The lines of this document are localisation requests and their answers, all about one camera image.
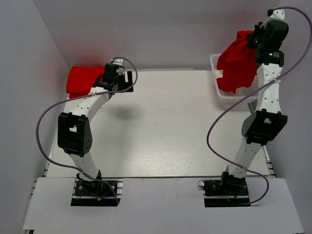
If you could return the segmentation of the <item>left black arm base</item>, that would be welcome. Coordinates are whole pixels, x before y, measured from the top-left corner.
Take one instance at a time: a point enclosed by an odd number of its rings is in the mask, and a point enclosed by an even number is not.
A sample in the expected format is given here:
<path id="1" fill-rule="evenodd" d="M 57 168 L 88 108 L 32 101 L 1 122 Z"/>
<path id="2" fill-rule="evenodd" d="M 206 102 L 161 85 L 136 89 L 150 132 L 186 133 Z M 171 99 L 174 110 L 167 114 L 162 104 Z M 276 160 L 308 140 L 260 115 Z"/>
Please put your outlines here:
<path id="1" fill-rule="evenodd" d="M 71 198 L 72 207 L 117 207 L 121 200 L 122 179 L 105 183 L 76 179 Z"/>

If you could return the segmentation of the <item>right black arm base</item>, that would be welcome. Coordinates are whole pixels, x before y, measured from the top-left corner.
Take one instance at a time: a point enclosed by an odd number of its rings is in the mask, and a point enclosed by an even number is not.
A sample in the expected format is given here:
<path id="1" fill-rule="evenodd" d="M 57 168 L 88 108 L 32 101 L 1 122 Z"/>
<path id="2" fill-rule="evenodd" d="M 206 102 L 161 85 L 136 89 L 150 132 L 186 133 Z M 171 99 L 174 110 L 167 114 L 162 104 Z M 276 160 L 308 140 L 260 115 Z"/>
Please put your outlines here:
<path id="1" fill-rule="evenodd" d="M 221 179 L 201 179 L 198 187 L 204 191 L 206 208 L 250 207 L 245 178 L 236 178 L 223 172 Z"/>

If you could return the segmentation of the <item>folded red t shirt stack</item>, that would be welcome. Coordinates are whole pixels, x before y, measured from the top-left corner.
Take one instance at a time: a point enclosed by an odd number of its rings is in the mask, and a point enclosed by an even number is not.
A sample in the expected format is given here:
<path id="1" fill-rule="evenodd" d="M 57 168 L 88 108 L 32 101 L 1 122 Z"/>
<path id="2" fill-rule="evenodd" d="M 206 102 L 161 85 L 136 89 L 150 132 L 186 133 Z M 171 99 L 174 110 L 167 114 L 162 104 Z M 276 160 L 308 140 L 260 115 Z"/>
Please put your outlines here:
<path id="1" fill-rule="evenodd" d="M 77 98 L 89 94 L 96 79 L 104 74 L 104 66 L 73 66 L 68 74 L 66 93 L 69 98 Z"/>

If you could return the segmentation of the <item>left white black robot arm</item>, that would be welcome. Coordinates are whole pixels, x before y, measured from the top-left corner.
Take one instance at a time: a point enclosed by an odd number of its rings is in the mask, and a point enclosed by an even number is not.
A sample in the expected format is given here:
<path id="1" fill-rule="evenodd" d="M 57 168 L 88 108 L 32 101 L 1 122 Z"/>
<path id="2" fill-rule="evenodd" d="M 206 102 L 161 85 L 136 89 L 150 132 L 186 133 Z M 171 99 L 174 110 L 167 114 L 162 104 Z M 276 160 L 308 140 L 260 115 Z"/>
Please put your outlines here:
<path id="1" fill-rule="evenodd" d="M 89 96 L 75 109 L 58 117 L 58 146 L 73 160 L 79 169 L 77 177 L 87 181 L 86 189 L 94 195 L 102 191 L 103 182 L 90 152 L 93 144 L 90 122 L 115 91 L 134 91 L 132 73 L 124 71 L 123 63 L 124 59 L 117 58 L 105 64 L 104 74 L 96 78 Z"/>

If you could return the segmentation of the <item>white plastic basket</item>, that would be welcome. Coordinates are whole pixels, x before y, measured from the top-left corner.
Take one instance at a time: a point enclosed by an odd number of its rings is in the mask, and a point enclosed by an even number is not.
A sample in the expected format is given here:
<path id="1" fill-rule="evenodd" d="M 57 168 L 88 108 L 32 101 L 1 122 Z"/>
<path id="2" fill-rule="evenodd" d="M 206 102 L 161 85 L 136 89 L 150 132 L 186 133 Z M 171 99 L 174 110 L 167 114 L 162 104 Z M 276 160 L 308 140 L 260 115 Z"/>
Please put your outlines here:
<path id="1" fill-rule="evenodd" d="M 235 93 L 227 92 L 230 85 L 234 84 L 232 79 L 223 78 L 223 70 L 217 69 L 217 64 L 221 54 L 214 54 L 210 56 L 210 65 L 213 72 L 214 84 L 218 98 L 222 102 L 234 103 L 245 96 L 250 95 L 258 88 L 258 78 L 255 76 L 250 87 L 238 87 Z"/>

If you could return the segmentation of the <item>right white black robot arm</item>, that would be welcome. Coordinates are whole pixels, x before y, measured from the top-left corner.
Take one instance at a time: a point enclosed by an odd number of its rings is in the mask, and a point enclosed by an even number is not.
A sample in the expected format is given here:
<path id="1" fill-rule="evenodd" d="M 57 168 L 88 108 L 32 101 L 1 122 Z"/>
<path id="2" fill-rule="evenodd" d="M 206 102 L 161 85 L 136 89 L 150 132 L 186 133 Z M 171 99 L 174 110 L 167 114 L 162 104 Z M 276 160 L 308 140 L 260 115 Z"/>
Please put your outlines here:
<path id="1" fill-rule="evenodd" d="M 235 93 L 238 88 L 250 87 L 257 78 L 261 89 L 256 110 L 243 122 L 243 139 L 234 161 L 222 173 L 220 188 L 225 194 L 237 190 L 255 155 L 288 121 L 281 113 L 277 80 L 284 65 L 280 47 L 288 31 L 288 24 L 280 19 L 260 22 L 253 31 L 239 31 L 236 41 L 219 58 L 217 68 L 223 71 L 217 79 L 219 88 Z"/>

